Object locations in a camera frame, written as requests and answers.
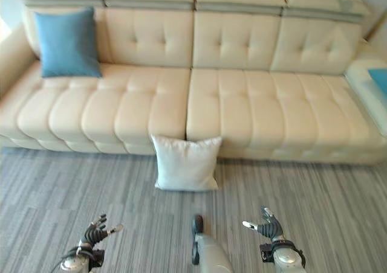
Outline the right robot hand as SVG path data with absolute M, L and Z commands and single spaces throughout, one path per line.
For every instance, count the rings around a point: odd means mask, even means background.
M 262 206 L 261 213 L 262 218 L 266 221 L 265 224 L 255 224 L 251 221 L 243 220 L 242 225 L 260 233 L 260 235 L 270 239 L 272 242 L 284 240 L 285 237 L 282 226 L 273 212 L 268 207 Z

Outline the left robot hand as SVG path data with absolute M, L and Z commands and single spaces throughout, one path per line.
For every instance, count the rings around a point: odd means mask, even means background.
M 105 222 L 107 221 L 106 214 L 101 214 L 97 220 L 91 222 L 81 237 L 78 246 L 93 248 L 97 243 L 101 242 L 108 236 L 120 232 L 124 229 L 122 224 L 106 230 Z

